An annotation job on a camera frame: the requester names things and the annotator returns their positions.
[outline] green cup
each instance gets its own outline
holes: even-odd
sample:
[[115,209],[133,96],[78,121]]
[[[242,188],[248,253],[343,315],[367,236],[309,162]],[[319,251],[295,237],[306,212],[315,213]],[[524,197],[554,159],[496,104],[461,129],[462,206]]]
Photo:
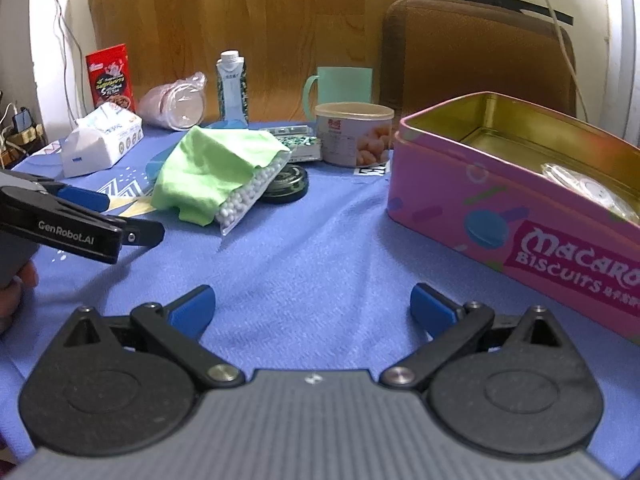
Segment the green cup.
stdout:
[[316,115],[309,109],[309,93],[318,81],[318,104],[327,103],[370,103],[373,70],[354,66],[319,66],[318,75],[306,80],[302,91],[302,104],[307,119],[313,121]]

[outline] pink tin box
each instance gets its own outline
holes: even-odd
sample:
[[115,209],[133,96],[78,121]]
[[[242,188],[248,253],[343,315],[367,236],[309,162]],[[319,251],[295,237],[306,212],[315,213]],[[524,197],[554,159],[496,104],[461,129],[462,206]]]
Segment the pink tin box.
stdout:
[[401,121],[387,211],[640,344],[640,150],[623,140],[499,94],[453,99]]

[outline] mug handle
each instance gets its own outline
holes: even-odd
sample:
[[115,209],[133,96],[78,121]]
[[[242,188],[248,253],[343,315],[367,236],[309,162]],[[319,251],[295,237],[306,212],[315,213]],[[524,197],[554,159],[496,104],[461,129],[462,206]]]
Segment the mug handle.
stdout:
[[309,109],[309,94],[311,93],[311,87],[318,80],[318,77],[317,75],[310,76],[309,79],[306,80],[305,88],[302,91],[302,106],[305,109],[305,115],[309,121],[313,121],[316,118],[316,115],[312,114]]

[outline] table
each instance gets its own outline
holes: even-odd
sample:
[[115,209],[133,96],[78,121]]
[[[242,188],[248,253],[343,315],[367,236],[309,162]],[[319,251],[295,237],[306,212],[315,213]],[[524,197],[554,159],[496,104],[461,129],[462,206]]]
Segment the table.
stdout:
[[[114,168],[68,182],[121,196],[144,194],[150,190],[147,162],[181,135],[145,128],[142,142]],[[18,169],[62,178],[55,153],[31,156]],[[140,303],[168,303],[206,283],[218,299],[201,343],[249,377],[256,368],[369,368],[377,377],[426,340],[408,314],[412,287],[424,281],[459,303],[484,301],[504,314],[548,306],[604,393],[591,453],[620,476],[635,467],[640,348],[393,222],[385,212],[388,175],[356,176],[322,163],[308,172],[305,198],[258,203],[225,238],[215,224],[201,228],[180,222],[175,212],[153,212],[148,218],[166,227],[164,242],[152,250],[125,248],[115,266],[42,247],[35,257],[40,285],[26,294],[14,326],[0,338],[0,434],[18,459],[33,451],[18,417],[20,387],[77,306],[127,314]]]

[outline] red snack bag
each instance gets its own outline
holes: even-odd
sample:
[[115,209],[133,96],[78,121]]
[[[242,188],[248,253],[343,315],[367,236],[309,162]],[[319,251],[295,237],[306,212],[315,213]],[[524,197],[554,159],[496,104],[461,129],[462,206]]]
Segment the red snack bag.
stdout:
[[136,111],[129,78],[129,57],[124,44],[105,48],[86,56],[89,86],[97,108],[105,102]]

